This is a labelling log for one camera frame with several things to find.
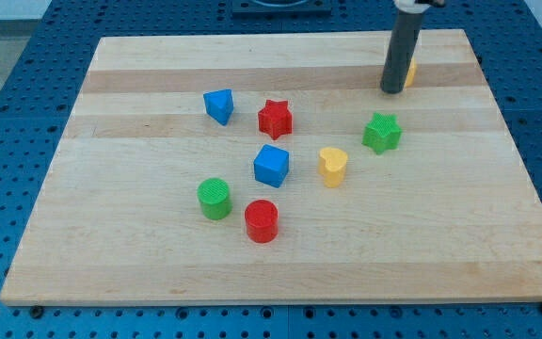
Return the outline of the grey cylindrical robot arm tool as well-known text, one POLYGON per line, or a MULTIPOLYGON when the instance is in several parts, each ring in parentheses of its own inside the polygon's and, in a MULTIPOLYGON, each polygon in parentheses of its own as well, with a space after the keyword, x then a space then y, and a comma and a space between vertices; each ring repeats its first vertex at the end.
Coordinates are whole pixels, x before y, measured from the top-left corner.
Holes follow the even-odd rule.
POLYGON ((388 94, 400 93, 405 88, 424 13, 430 8, 446 6, 445 0, 394 0, 393 3, 397 15, 380 81, 380 88, 388 94))

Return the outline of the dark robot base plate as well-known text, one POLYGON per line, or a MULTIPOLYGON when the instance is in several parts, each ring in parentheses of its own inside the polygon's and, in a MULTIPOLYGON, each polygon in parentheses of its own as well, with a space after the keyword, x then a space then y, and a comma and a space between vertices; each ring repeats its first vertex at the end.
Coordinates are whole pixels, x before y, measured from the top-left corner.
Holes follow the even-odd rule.
POLYGON ((231 15, 247 17, 257 15, 329 14, 331 0, 231 0, 231 15))

